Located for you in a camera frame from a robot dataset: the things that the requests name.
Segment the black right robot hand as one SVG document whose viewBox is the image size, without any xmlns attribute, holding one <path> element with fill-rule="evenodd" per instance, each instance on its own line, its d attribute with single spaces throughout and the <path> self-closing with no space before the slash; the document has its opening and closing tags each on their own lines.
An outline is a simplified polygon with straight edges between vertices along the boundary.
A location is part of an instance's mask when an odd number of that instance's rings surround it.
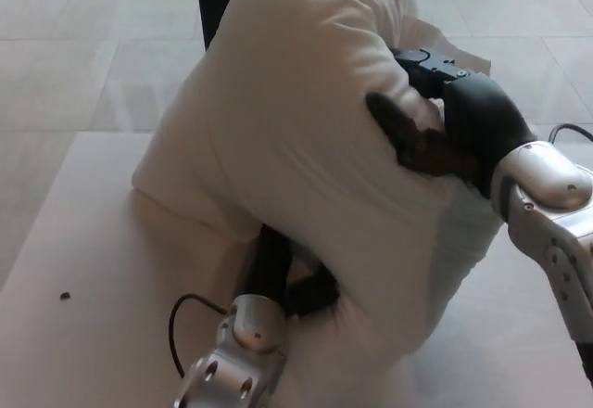
<svg viewBox="0 0 593 408">
<path fill-rule="evenodd" d="M 422 130 L 392 99 L 365 96 L 367 110 L 396 150 L 400 166 L 434 177 L 454 175 L 490 198 L 498 163 L 536 141 L 520 110 L 487 75 L 455 65 L 432 50 L 391 50 L 421 97 L 440 99 L 444 131 Z"/>
</svg>

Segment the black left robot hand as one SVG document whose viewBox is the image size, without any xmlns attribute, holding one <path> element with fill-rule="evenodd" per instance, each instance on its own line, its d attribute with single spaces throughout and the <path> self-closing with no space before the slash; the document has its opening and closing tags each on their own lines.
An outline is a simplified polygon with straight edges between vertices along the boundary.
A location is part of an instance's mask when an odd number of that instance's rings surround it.
<svg viewBox="0 0 593 408">
<path fill-rule="evenodd" d="M 291 240 L 262 225 L 251 243 L 233 295 L 258 295 L 277 303 L 287 317 L 304 317 L 335 306 L 340 292 L 332 273 L 319 265 L 313 274 L 288 282 L 293 263 Z"/>
</svg>

